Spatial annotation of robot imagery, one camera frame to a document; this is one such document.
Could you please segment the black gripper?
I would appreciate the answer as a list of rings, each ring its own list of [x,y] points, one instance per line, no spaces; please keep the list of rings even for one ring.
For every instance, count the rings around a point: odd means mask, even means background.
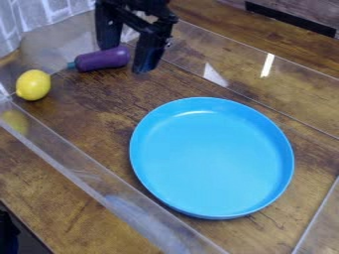
[[[155,70],[171,45],[173,27],[179,18],[169,7],[170,2],[171,0],[95,0],[97,43],[102,50],[119,46],[123,25],[139,32],[134,73]]]

